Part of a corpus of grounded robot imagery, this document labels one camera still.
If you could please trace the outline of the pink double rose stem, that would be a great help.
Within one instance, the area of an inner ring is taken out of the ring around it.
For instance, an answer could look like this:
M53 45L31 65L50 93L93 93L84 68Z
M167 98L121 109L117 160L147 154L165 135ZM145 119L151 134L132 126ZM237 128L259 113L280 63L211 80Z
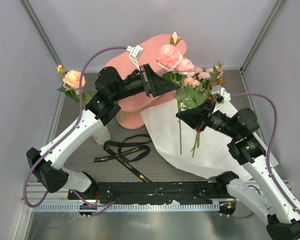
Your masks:
M183 39L176 32L170 35L169 43L163 45L156 54L156 63L166 71L163 77L178 85L178 89L173 94L177 100L177 112L187 108L187 99L193 94L193 90L200 85L195 79L195 66L190 59L184 57L178 44Z

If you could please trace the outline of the white wrapping paper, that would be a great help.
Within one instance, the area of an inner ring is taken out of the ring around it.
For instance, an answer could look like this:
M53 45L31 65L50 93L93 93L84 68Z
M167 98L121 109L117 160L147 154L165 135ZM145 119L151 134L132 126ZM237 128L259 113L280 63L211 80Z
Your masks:
M199 147L192 152L197 133L176 117L177 101L149 107L140 114L157 152L175 168L205 179L232 171L243 181L252 176L232 158L227 145L231 138L206 128Z

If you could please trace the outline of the black ribbon gold lettering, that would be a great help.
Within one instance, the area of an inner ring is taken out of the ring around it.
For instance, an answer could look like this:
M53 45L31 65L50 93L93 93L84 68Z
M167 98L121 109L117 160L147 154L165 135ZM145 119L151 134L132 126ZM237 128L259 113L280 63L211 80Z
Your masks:
M135 138L146 138L146 141L129 142ZM127 137L122 142L108 140L103 145L103 150L107 153L106 156L96 157L94 163L104 163L111 160L116 160L122 164L128 171L135 175L144 183L150 183L151 180L143 173L132 166L132 162L144 159L151 152L149 143L152 142L148 134L137 134Z

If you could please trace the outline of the pink artificial flower bouquet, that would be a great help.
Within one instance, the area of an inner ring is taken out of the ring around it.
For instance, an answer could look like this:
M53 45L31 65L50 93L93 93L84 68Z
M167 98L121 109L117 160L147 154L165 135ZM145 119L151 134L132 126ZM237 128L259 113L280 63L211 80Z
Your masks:
M205 67L196 68L194 75L183 80L182 90L184 93L180 98L181 110L190 110L198 107L206 99L211 99L212 88L217 85L224 85L227 80L223 77L223 62L207 69Z

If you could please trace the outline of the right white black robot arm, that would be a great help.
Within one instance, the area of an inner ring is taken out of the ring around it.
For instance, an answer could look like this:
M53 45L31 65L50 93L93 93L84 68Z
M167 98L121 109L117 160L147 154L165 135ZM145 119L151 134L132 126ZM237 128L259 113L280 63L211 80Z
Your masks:
M254 135L259 128L256 114L244 108L229 117L216 108L216 102L208 99L196 108L177 113L176 117L198 133L210 128L230 137L227 144L230 155L252 176L263 194L246 186L232 171L217 176L216 193L223 198L231 195L239 199L264 222L273 240L299 239L300 202L267 163L267 152Z

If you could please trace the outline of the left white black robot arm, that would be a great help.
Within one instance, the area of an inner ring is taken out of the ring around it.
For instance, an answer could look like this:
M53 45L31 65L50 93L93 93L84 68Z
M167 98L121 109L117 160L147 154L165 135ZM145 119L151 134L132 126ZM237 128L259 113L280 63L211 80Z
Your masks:
M179 86L158 75L149 64L140 66L126 79L116 68L103 68L95 81L96 94L81 110L79 117L51 143L37 150L31 148L26 157L32 173L48 193L62 188L76 191L92 199L98 190L96 181L85 172L64 168L69 156L94 132L106 126L121 110L119 100L145 93L157 97L175 91Z

